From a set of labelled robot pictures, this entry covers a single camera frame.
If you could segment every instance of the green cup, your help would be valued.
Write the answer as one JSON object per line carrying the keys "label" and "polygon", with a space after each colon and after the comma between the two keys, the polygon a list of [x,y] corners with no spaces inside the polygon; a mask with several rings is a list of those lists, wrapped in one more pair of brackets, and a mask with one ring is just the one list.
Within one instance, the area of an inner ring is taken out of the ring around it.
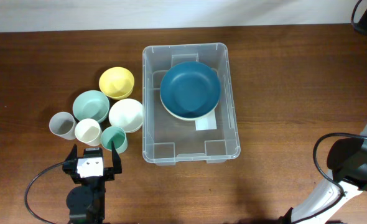
{"label": "green cup", "polygon": [[82,93],[73,103],[73,114],[79,121],[87,118],[101,123],[108,117],[109,99],[100,91],[90,90]]}
{"label": "green cup", "polygon": [[106,128],[101,136],[102,146],[111,151],[111,143],[114,143],[117,153],[124,152],[128,147],[128,140],[125,131],[116,126]]}

